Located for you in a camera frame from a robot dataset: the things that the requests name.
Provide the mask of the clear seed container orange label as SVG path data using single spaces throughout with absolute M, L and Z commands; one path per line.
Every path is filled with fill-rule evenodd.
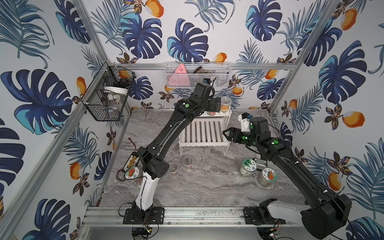
M 232 100 L 229 97 L 221 97 L 221 112 L 226 113 L 230 110 Z

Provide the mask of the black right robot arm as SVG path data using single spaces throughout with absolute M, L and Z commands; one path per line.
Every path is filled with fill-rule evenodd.
M 267 209 L 272 218 L 300 224 L 319 240 L 349 224 L 352 201 L 320 182 L 294 156 L 284 140 L 273 138 L 265 118 L 246 119 L 241 129 L 229 128 L 223 131 L 223 135 L 228 141 L 243 144 L 276 165 L 305 197 L 307 204 L 297 207 L 271 201 Z

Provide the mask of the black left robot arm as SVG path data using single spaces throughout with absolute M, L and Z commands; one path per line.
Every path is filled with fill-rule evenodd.
M 165 156 L 180 133 L 204 112 L 219 112 L 221 99 L 215 98 L 215 89 L 210 84 L 198 83 L 188 98 L 177 102 L 171 118 L 159 135 L 147 146 L 138 149 L 143 165 L 143 182 L 133 209 L 148 211 L 153 206 L 154 193 L 158 182 L 170 165 Z

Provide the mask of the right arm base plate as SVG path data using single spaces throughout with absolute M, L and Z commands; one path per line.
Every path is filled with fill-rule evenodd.
M 278 222 L 286 224 L 285 220 L 273 218 L 268 210 L 269 204 L 275 201 L 277 201 L 277 199 L 271 198 L 263 201 L 257 207 L 244 207 L 243 214 L 246 225 L 273 225 Z

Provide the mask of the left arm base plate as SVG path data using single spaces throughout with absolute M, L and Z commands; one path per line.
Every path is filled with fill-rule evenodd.
M 127 209 L 124 215 L 124 225 L 162 225 L 164 223 L 165 208 L 151 207 L 142 211 L 137 206 Z

